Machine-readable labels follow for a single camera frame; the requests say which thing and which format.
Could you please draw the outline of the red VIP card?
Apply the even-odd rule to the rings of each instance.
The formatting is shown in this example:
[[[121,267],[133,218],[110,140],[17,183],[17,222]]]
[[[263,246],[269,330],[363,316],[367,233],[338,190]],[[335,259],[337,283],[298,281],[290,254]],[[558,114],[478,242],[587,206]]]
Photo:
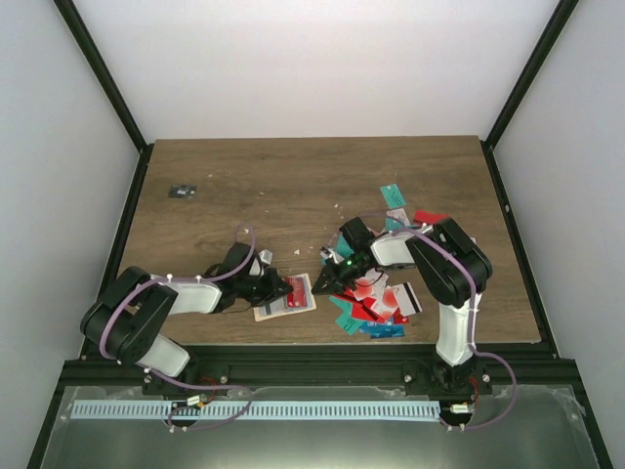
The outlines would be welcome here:
[[[286,306],[289,309],[307,308],[307,281],[303,276],[288,277],[287,281],[293,287],[293,292],[286,296]]]

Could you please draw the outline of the beige card holder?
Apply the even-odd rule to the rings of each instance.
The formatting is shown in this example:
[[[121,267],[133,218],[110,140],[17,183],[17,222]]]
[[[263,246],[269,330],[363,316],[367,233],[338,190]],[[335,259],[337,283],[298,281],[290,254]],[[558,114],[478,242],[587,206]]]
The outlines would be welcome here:
[[[254,319],[256,322],[306,313],[316,309],[308,274],[294,275],[286,277],[284,280],[292,290],[265,306],[255,308]]]

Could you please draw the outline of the red card black stripe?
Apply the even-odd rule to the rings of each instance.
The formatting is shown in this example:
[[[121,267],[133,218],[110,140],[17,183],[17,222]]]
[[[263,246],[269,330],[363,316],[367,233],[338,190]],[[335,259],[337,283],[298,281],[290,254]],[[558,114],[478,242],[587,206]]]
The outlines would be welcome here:
[[[378,316],[371,311],[363,302],[356,300],[352,295],[345,293],[332,294],[330,300],[337,306],[351,307],[351,316],[356,320],[376,322]]]

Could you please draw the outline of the white card red circle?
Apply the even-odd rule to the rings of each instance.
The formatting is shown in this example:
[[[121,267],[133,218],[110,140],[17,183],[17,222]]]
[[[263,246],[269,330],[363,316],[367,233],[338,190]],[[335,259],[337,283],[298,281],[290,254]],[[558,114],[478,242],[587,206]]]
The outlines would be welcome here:
[[[365,298],[376,299],[383,295],[387,279],[388,276],[385,273],[371,270],[355,280],[355,287],[351,290],[351,294],[358,301]]]

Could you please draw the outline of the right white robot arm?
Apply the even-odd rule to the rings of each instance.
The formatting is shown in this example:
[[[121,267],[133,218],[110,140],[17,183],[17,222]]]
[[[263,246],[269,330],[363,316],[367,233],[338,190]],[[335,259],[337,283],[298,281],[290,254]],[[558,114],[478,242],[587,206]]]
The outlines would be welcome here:
[[[443,360],[434,369],[434,380],[444,393],[454,394],[469,381],[464,365],[476,351],[475,319],[479,301],[493,274],[491,262],[452,218],[443,218],[421,229],[399,227],[384,234],[372,233],[359,217],[339,229],[353,251],[339,260],[330,249],[316,282],[314,294],[338,294],[355,287],[371,270],[416,268],[430,294],[438,302],[437,355]]]

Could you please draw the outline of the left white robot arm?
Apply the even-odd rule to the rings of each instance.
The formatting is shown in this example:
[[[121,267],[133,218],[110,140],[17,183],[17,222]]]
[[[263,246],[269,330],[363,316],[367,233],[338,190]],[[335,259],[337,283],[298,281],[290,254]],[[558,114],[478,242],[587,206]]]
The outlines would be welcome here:
[[[168,318],[221,313],[237,300],[260,308],[292,292],[292,285],[257,254],[248,262],[215,264],[203,277],[185,280],[151,276],[134,266],[88,310],[80,331],[103,357],[153,369],[165,375],[174,392],[186,395],[198,386],[200,372],[190,353],[161,332]]]

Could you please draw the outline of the teal VIP card front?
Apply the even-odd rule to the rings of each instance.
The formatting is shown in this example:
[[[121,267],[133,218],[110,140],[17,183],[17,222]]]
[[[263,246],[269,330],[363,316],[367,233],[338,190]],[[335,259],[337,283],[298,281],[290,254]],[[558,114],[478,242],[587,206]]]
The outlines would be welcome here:
[[[359,332],[364,325],[363,320],[355,319],[351,312],[343,311],[335,320],[336,324],[350,336]]]

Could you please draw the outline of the blue card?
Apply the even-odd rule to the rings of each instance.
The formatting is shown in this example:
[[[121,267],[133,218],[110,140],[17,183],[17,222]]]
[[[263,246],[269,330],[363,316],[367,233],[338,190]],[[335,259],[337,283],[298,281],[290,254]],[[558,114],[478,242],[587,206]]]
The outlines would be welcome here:
[[[386,339],[403,337],[404,326],[394,324],[392,321],[386,322],[364,322],[358,329],[361,333],[368,334],[371,339]]]

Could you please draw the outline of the white striped card in pile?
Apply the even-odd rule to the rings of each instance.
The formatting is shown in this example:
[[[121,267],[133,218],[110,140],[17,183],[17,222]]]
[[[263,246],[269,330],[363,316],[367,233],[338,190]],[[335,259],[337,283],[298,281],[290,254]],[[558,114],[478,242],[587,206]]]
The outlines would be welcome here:
[[[397,308],[404,317],[410,317],[423,311],[421,304],[409,282],[392,286]]]

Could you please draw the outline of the far teal card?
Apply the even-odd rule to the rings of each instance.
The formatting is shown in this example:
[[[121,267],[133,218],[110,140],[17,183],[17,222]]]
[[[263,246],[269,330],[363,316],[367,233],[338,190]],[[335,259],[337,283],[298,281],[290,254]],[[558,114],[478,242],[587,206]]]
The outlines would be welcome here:
[[[390,209],[397,209],[406,205],[406,200],[397,184],[384,185],[380,188],[380,192]]]

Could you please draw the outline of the far red card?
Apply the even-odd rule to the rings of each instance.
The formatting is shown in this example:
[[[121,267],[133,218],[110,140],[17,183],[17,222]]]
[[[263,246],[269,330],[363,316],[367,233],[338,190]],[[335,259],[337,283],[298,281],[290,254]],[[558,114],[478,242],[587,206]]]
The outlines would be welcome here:
[[[413,217],[413,221],[416,225],[435,225],[438,222],[448,218],[447,214],[444,213],[433,213],[424,210],[417,210]]]

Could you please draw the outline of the small black card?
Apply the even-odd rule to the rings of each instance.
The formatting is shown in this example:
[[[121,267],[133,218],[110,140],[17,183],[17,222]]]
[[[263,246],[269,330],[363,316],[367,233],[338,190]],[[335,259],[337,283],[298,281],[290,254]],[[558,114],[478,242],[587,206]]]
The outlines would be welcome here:
[[[168,191],[169,198],[189,199],[194,198],[197,186],[194,185],[172,185]]]

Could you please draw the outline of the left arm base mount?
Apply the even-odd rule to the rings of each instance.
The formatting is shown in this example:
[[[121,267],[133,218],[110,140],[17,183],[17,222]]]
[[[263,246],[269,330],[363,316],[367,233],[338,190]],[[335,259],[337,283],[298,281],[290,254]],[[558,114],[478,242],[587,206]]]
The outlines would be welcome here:
[[[187,348],[190,360],[187,366],[176,377],[176,380],[191,385],[223,385],[229,383],[230,366],[225,360],[213,356],[209,346],[190,346]],[[152,376],[149,383],[144,384],[145,395],[164,397],[186,397],[196,390],[183,388]]]

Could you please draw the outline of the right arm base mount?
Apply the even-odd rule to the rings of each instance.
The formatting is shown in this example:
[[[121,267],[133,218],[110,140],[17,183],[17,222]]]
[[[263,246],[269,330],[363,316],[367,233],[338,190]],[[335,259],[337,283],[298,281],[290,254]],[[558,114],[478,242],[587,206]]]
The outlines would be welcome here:
[[[469,397],[474,391],[491,395],[492,386],[482,379],[485,368],[475,359],[451,366],[442,359],[412,361],[402,366],[401,377],[407,393],[432,399]]]

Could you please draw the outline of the black frame rail front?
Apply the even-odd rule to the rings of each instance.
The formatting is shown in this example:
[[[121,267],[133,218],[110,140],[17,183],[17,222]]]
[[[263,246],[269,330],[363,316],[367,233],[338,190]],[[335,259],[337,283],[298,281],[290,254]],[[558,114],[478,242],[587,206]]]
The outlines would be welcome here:
[[[369,344],[310,346],[209,346],[230,366],[229,383],[265,386],[392,386],[404,387],[402,366],[438,359],[433,345]],[[494,344],[477,358],[482,379],[507,385],[576,386],[580,380],[573,360],[561,359],[543,344]]]

